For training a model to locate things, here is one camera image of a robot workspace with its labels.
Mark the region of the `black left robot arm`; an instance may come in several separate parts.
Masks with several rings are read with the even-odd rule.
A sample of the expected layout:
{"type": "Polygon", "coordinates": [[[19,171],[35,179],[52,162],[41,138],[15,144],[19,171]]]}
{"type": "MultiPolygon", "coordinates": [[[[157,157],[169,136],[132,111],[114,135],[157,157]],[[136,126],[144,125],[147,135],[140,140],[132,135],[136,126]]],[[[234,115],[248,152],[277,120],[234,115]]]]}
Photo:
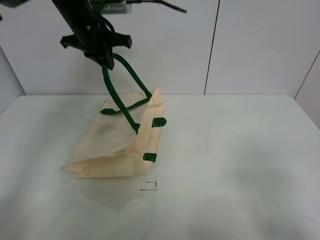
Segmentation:
{"type": "Polygon", "coordinates": [[[54,0],[53,4],[73,32],[60,41],[65,49],[80,50],[86,58],[113,70],[113,48],[131,48],[131,36],[117,33],[88,0],[54,0]]]}

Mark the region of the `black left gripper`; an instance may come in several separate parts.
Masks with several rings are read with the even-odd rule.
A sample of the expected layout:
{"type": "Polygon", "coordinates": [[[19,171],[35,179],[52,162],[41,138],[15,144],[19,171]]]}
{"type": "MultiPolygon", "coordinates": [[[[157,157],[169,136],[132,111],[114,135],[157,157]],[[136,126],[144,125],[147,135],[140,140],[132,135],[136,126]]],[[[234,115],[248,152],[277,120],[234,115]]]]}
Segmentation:
{"type": "Polygon", "coordinates": [[[88,59],[109,70],[115,66],[113,48],[132,46],[131,36],[117,33],[111,24],[72,24],[70,28],[73,35],[63,36],[61,45],[65,49],[72,47],[82,51],[88,59]]]}

